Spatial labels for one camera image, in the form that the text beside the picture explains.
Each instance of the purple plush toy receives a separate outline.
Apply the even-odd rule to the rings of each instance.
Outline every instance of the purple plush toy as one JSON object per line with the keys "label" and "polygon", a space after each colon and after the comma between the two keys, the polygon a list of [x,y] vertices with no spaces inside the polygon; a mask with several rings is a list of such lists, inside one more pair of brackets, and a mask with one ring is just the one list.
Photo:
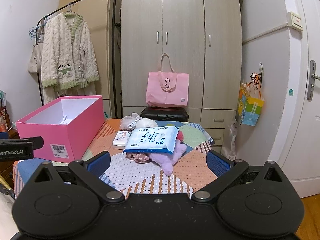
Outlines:
{"label": "purple plush toy", "polygon": [[148,153],[148,155],[154,162],[160,165],[165,175],[171,176],[173,165],[177,163],[186,150],[187,146],[176,139],[176,145],[172,155],[167,153]]}

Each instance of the door handle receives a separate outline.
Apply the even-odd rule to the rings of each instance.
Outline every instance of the door handle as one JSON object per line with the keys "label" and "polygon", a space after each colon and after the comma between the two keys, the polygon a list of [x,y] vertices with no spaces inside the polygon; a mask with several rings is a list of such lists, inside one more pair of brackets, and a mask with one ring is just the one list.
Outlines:
{"label": "door handle", "polygon": [[316,75],[316,62],[310,60],[310,70],[309,70],[309,85],[307,92],[307,100],[311,101],[313,97],[313,90],[315,87],[315,80],[320,80],[320,76]]}
{"label": "door handle", "polygon": [[318,76],[318,75],[311,74],[311,76],[312,76],[314,79],[320,80],[320,76]]}

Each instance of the white door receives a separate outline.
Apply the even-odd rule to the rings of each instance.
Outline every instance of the white door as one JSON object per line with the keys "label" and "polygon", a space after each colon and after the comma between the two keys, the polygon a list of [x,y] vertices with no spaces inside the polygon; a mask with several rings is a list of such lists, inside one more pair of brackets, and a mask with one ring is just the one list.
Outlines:
{"label": "white door", "polygon": [[[163,52],[175,71],[189,74],[189,108],[201,108],[204,78],[203,0],[163,0]],[[169,71],[164,61],[164,71]]]}
{"label": "white door", "polygon": [[205,75],[203,108],[235,110],[242,34],[239,0],[204,0]]}
{"label": "white door", "polygon": [[124,107],[147,106],[149,72],[157,71],[161,54],[162,0],[122,0],[121,82]]}
{"label": "white door", "polygon": [[[320,0],[302,0],[302,2],[307,24],[303,34],[308,33],[309,71],[310,60],[314,60],[316,74],[320,75]],[[311,101],[307,99],[304,101],[298,129],[282,167],[300,197],[320,192],[319,142],[320,81],[316,80],[313,98]]]}

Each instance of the plush toy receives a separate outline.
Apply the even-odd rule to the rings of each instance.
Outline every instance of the plush toy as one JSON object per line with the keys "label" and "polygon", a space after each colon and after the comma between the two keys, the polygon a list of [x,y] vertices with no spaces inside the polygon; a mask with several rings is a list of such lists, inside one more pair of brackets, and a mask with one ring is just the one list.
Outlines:
{"label": "plush toy", "polygon": [[173,165],[177,163],[186,150],[187,146],[184,143],[180,143],[180,140],[176,139],[176,145],[172,155],[167,153],[148,153],[148,155],[151,160],[160,165],[165,175],[171,176],[173,172]]}
{"label": "plush toy", "polygon": [[[151,127],[158,127],[158,125],[155,121],[148,118],[141,118],[136,113],[132,113],[131,116],[124,117],[120,123],[120,129],[126,130]],[[173,166],[187,150],[187,146],[182,143],[182,141],[183,133],[179,130],[172,155],[168,153],[127,153],[126,156],[136,163],[147,163],[153,160],[160,165],[165,175],[171,176],[173,172]]]}

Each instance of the drawer handle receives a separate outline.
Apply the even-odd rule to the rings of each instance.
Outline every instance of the drawer handle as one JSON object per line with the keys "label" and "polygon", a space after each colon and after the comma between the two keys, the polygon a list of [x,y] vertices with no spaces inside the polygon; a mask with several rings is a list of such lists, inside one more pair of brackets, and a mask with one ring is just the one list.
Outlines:
{"label": "drawer handle", "polygon": [[224,119],[213,119],[214,122],[224,122]]}

